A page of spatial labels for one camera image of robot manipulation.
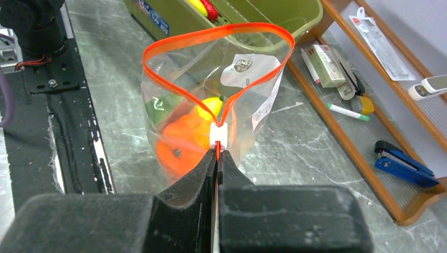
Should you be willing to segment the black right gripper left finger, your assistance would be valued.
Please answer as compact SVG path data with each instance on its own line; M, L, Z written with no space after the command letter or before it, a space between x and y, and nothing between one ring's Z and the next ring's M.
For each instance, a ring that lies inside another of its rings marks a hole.
M1 252L211 252L217 158L209 150L158 194L40 194L16 213Z

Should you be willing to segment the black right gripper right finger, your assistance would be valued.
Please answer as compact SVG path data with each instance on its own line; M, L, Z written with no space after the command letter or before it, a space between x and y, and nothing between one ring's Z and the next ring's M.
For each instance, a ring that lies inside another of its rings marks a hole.
M256 185L231 154L218 159L221 252L373 252L362 210L346 188Z

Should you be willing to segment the orange tangerine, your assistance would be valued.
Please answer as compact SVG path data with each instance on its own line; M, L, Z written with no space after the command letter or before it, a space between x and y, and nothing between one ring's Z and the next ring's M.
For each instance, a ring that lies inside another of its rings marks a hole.
M172 181L189 173L210 149L210 125L210 120L187 114L162 131L156 143L156 155Z

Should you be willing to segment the watermelon slice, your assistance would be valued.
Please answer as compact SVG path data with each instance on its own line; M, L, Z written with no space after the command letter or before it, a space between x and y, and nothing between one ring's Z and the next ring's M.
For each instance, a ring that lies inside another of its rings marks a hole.
M166 96L153 97L145 103L149 121L152 125L158 125L171 114L179 105L183 97L170 94Z

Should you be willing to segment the yellow banana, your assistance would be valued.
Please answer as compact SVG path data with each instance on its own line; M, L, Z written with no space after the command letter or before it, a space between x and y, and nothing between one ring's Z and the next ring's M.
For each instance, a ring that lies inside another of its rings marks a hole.
M217 117L224 104L224 97L223 96L213 96L207 99L202 100L203 104L207 106L207 108L211 111L209 113L208 111L204 110L200 106L196 107L196 112L199 117L201 117L204 120L211 121L213 120L213 117Z

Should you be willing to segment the clear zip top bag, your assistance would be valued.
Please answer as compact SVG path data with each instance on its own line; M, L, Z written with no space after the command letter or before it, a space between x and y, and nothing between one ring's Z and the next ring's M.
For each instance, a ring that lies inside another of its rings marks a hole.
M286 29L236 23L158 40L142 54L147 137L173 184L209 150L242 160L276 100L295 46Z

